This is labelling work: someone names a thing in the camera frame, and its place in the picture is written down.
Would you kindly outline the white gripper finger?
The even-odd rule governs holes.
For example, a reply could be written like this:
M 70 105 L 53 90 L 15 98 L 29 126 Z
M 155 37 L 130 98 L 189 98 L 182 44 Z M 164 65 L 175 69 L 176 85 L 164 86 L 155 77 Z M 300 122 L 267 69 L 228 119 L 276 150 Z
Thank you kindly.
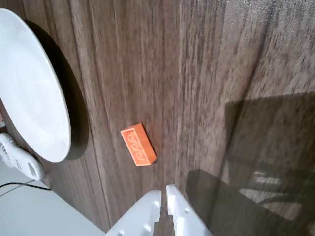
M 152 190 L 140 198 L 106 233 L 107 236 L 152 236 L 160 220 L 160 190 Z
M 166 186 L 168 215 L 173 218 L 176 236 L 212 236 L 182 193 L 174 186 Z

